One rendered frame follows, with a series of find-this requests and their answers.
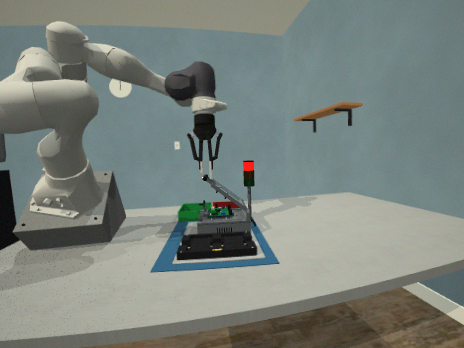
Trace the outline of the red open-top bin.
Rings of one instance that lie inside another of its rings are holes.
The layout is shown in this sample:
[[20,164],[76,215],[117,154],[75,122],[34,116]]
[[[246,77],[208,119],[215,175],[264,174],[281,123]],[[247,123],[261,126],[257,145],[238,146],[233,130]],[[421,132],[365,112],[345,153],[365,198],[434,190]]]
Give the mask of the red open-top bin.
[[228,202],[213,202],[214,208],[216,208],[216,203],[217,203],[217,208],[218,208],[218,207],[221,207],[221,208],[222,208],[222,206],[228,208],[228,204],[230,204],[231,208],[240,208],[239,206],[237,206],[236,204],[234,204],[232,201],[228,201]]

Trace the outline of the green circuit board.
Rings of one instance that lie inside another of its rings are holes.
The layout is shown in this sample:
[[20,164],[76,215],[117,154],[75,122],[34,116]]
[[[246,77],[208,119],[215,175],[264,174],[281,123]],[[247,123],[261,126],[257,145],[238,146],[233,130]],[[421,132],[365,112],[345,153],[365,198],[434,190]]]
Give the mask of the green circuit board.
[[225,208],[224,206],[222,206],[222,208],[221,207],[214,208],[214,206],[211,206],[211,208],[209,209],[209,216],[225,216],[225,215],[229,215],[227,207]]

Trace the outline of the green open-top bin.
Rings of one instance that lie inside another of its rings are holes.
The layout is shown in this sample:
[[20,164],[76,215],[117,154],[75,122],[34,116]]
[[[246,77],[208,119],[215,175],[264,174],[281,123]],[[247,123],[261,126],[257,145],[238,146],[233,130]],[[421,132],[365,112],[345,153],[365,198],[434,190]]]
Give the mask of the green open-top bin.
[[[178,222],[198,221],[200,210],[204,210],[203,203],[186,203],[178,211]],[[207,209],[211,208],[212,202],[205,203]]]

